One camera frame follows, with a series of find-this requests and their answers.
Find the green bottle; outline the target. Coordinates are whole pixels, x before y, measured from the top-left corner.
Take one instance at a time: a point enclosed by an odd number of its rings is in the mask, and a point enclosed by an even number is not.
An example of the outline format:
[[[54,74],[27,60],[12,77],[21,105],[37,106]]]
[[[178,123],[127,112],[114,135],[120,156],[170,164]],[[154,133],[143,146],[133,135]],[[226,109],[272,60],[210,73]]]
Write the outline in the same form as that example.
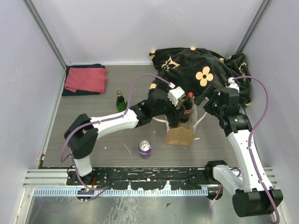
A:
[[[117,99],[116,99],[116,108],[117,108],[117,111],[118,112],[123,112],[123,111],[126,110],[128,103],[124,99],[121,91],[117,91],[116,95],[117,95]]]
[[[180,99],[178,101],[178,104],[175,106],[174,112],[168,119],[169,126],[171,128],[178,127],[178,125],[183,117],[184,111],[185,111],[184,102],[185,102],[185,99]]]

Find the glass cola bottle red cap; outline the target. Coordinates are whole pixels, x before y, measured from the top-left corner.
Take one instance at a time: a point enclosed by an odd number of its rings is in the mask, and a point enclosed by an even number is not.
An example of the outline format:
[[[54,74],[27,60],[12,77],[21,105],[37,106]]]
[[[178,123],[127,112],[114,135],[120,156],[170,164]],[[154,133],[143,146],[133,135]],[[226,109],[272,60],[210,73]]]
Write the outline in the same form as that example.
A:
[[[182,118],[180,120],[181,123],[186,123],[189,120],[189,116],[192,112],[192,107],[193,107],[193,98],[194,98],[193,92],[187,93],[186,99],[182,104],[184,111],[183,111]]]

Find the burlap canvas cat-print bag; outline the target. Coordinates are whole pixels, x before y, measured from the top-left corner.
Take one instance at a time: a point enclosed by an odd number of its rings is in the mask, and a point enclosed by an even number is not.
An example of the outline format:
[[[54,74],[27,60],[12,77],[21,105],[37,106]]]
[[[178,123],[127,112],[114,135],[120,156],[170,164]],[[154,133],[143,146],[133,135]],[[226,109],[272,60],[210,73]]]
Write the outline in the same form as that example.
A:
[[[153,119],[158,122],[165,123],[166,136],[165,143],[177,146],[190,146],[194,140],[194,135],[198,124],[206,117],[207,112],[204,112],[201,117],[198,118],[197,106],[193,105],[189,120],[186,123],[179,123],[177,127],[171,127],[167,120],[154,117]]]

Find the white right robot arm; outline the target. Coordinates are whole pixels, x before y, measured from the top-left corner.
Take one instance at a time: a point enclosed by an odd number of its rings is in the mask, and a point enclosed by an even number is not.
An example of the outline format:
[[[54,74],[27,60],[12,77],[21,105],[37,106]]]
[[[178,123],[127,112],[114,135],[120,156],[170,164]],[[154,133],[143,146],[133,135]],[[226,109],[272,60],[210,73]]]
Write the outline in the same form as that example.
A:
[[[223,160],[208,161],[205,179],[211,184],[219,182],[226,188],[239,217],[273,214],[282,202],[283,194],[273,188],[259,160],[251,123],[248,116],[240,111],[238,90],[231,87],[218,90],[209,85],[196,97],[195,104],[200,105],[206,98],[208,102],[203,108],[218,119],[234,149],[242,176],[237,177]]]

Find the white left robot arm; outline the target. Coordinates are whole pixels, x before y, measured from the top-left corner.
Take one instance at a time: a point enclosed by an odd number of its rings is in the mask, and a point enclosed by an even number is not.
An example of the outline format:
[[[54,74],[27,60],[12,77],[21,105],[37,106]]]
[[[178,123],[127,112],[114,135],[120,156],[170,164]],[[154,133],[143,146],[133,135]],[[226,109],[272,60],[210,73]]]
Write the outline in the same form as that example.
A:
[[[78,171],[77,180],[83,185],[93,181],[90,154],[99,138],[124,129],[144,126],[156,116],[172,114],[184,94],[180,88],[168,92],[156,89],[147,100],[131,106],[126,112],[92,118],[85,113],[79,115],[64,133],[64,147],[71,151]]]

